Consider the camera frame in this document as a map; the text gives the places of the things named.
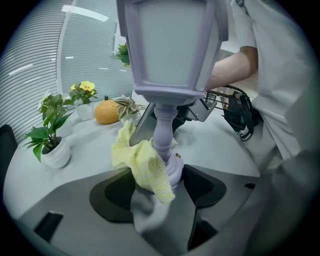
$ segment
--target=orange fruit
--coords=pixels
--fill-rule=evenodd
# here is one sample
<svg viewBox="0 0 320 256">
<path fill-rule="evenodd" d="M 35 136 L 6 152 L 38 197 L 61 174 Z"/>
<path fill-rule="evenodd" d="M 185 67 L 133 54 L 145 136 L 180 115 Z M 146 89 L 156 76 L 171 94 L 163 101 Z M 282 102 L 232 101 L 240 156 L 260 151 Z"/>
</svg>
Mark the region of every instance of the orange fruit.
<svg viewBox="0 0 320 256">
<path fill-rule="evenodd" d="M 118 104 L 112 99 L 103 100 L 94 111 L 95 119 L 102 125 L 112 124 L 119 121 L 117 113 Z"/>
</svg>

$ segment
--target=lamp shade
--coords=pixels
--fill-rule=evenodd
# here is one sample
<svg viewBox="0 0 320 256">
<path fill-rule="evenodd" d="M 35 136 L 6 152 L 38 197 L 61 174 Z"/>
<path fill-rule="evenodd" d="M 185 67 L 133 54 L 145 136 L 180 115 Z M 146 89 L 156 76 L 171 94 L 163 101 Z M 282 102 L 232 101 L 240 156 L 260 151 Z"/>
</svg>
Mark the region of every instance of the lamp shade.
<svg viewBox="0 0 320 256">
<path fill-rule="evenodd" d="M 118 0 L 117 7 L 135 92 L 176 106 L 203 97 L 228 40 L 225 0 Z"/>
</svg>

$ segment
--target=window blind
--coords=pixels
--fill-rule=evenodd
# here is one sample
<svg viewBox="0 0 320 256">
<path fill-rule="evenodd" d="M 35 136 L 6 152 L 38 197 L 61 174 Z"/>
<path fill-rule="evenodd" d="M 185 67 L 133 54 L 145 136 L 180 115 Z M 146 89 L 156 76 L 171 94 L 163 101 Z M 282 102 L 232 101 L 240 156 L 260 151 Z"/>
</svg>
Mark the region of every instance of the window blind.
<svg viewBox="0 0 320 256">
<path fill-rule="evenodd" d="M 37 106 L 57 90 L 58 40 L 72 0 L 41 1 L 22 21 L 0 58 L 0 126 L 12 127 L 17 142 L 32 126 L 42 124 Z"/>
<path fill-rule="evenodd" d="M 118 24 L 116 0 L 77 0 L 75 6 L 82 8 L 75 10 L 82 14 L 70 14 L 61 48 L 63 92 L 68 93 L 75 82 L 90 81 L 95 84 L 98 100 L 105 95 L 110 98 L 129 95 L 134 86 L 131 70 L 114 54 Z"/>
</svg>

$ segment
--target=lamp post figurine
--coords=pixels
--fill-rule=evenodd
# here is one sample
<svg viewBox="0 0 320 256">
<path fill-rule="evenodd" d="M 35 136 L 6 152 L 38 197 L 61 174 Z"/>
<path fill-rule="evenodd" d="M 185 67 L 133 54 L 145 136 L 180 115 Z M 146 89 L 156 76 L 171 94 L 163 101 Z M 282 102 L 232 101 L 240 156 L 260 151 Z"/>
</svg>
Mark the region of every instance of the lamp post figurine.
<svg viewBox="0 0 320 256">
<path fill-rule="evenodd" d="M 203 98 L 223 41 L 228 40 L 225 0 L 117 0 L 134 91 L 155 103 L 152 146 L 174 189 L 184 163 L 172 152 L 177 106 Z"/>
</svg>

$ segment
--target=person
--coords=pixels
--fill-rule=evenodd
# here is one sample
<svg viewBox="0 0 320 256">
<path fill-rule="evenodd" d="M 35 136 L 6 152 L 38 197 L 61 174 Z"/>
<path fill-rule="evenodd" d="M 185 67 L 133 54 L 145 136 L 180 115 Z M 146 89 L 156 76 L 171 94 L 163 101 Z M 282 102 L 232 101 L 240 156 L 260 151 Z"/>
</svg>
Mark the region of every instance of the person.
<svg viewBox="0 0 320 256">
<path fill-rule="evenodd" d="M 302 30 L 276 0 L 232 0 L 231 8 L 240 51 L 215 64 L 206 88 L 258 72 L 252 106 L 263 122 L 244 143 L 263 172 L 301 151 L 285 115 L 312 84 L 316 65 Z"/>
</svg>

